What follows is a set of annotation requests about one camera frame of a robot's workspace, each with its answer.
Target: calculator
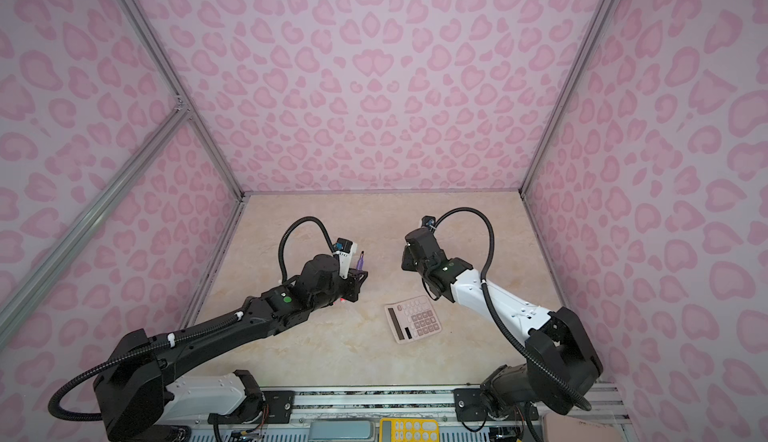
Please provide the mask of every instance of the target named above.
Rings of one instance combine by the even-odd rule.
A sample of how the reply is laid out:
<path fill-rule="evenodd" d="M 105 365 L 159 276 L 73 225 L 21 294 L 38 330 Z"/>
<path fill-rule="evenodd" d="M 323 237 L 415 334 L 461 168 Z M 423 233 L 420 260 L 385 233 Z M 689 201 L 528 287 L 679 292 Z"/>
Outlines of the calculator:
<path fill-rule="evenodd" d="M 379 422 L 379 442 L 437 442 L 440 431 L 434 419 L 384 418 Z"/>
<path fill-rule="evenodd" d="M 398 344 L 408 344 L 442 330 L 437 313 L 425 295 L 385 305 L 384 309 Z"/>

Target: pink wall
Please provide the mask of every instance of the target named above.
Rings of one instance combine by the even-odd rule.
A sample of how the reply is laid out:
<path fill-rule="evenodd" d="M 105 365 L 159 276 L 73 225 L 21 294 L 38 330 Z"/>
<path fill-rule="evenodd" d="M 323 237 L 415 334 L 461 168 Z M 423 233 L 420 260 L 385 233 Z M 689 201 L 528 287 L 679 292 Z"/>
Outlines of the pink wall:
<path fill-rule="evenodd" d="M 103 439 L 101 422 L 48 415 L 48 399 L 125 333 L 178 328 L 233 205 L 183 126 L 0 354 L 0 438 Z M 72 394 L 65 407 L 98 410 L 90 381 Z"/>
<path fill-rule="evenodd" d="M 0 0 L 0 306 L 173 101 L 113 0 Z"/>
<path fill-rule="evenodd" d="M 768 438 L 768 0 L 623 0 L 532 195 L 648 442 Z"/>
<path fill-rule="evenodd" d="M 246 189 L 516 188 L 598 0 L 141 0 Z"/>

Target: yellow calculator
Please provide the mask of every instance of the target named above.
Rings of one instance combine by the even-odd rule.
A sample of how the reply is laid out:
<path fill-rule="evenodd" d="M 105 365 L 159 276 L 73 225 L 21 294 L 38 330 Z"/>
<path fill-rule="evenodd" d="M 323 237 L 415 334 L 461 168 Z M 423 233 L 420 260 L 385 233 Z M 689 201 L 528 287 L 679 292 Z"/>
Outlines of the yellow calculator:
<path fill-rule="evenodd" d="M 433 419 L 381 419 L 379 442 L 437 442 L 440 431 Z"/>

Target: black arm segment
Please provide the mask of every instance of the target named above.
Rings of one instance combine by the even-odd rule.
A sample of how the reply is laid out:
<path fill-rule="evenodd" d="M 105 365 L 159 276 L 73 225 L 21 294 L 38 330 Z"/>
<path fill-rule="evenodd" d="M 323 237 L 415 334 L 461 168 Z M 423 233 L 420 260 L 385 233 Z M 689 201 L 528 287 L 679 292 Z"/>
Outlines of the black arm segment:
<path fill-rule="evenodd" d="M 207 360 L 236 347 L 277 335 L 305 322 L 310 313 L 332 305 L 339 298 L 356 302 L 368 272 L 350 270 L 347 279 L 339 275 L 339 261 L 331 255 L 316 255 L 304 264 L 300 275 L 290 278 L 259 297 L 248 297 L 242 307 L 228 314 L 188 327 L 174 335 L 201 334 L 172 348 L 151 351 L 107 369 L 94 380 L 104 426 L 110 440 L 124 440 L 149 428 L 173 399 L 165 387 Z M 224 328 L 216 326 L 242 318 Z M 149 338 L 143 329 L 126 334 L 110 359 L 137 348 L 162 341 L 168 334 Z"/>

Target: pink notebook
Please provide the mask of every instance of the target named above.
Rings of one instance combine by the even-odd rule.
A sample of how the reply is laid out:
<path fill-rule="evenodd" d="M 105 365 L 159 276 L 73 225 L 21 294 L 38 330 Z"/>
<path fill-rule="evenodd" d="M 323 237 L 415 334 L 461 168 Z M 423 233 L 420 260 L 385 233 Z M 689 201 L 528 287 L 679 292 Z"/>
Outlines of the pink notebook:
<path fill-rule="evenodd" d="M 544 415 L 542 430 L 544 442 L 622 442 L 616 428 L 554 412 Z"/>

